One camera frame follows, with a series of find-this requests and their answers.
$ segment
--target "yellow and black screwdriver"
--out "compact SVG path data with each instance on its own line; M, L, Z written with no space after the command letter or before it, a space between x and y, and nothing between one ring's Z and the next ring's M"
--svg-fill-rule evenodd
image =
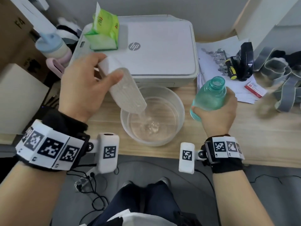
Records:
M237 79L236 71L231 63L231 60L227 58L225 50L224 50L224 56L226 58L225 64L227 65L227 69L228 69L228 77L230 77L230 79L232 80Z

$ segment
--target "shoe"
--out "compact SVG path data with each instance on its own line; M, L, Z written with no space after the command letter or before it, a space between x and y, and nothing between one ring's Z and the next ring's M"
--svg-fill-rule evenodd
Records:
M123 183L122 187L125 187L125 186L130 185L130 184L133 184L133 182L132 181L126 181L125 183Z
M159 181L164 182L164 183L168 186L168 188L171 187L171 182L170 182L169 178L167 178L167 177L162 177L162 178L160 178Z

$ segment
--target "stack of paper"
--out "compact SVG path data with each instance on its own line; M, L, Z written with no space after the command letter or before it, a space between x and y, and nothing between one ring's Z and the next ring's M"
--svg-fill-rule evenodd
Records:
M223 51L225 50L228 58L236 56L240 50L240 46L244 42L248 42L248 40L239 41L237 36L233 36L213 43L196 43L201 69L198 75L198 89L213 77L221 76L225 79L225 85L235 92L239 102L254 104L255 101L259 100L258 97L245 88L246 84L255 81L254 76L251 76L245 82L231 80L227 76L227 69L224 66L225 58Z

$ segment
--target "teal plastic bottle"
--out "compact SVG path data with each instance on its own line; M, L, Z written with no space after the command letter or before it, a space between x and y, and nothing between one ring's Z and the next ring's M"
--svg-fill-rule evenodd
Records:
M226 95L225 79L216 76L207 81L195 96L192 105L203 110L211 111L220 109L224 105ZM201 118L195 114L190 108L190 115L196 121L201 121Z

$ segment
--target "gray floor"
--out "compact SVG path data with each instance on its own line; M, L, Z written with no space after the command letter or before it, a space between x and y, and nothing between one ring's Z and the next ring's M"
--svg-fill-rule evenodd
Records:
M91 156L92 154L85 156L81 163L92 163L93 159ZM118 157L118 163L120 164L120 172L118 175L109 173L96 177L97 191L99 194L111 200L122 184L127 180L131 180L139 186L146 186L166 176L172 182L172 192L182 211L195 213L204 226L218 225L213 193L208 181L203 175L199 173L193 175L180 173L178 171L179 161L175 159L120 155ZM196 168L203 171L210 179L212 178L212 172L209 167L203 167L202 164L197 164ZM81 167L81 169L88 171L89 168ZM250 166L247 168L246 174L249 180L253 181L261 174L272 176L301 176L301 170ZM77 179L75 176L67 176L53 214L53 226L79 225L80 219L86 213L93 210L91 202L96 196L93 194L78 193L74 188L74 182L77 181ZM292 177L282 178L281 181L283 182L282 185L276 178L264 176L258 178L256 183L253 183L252 186L275 225L300 225L301 179ZM85 217L83 223L89 223L98 214L98 212L91 213Z

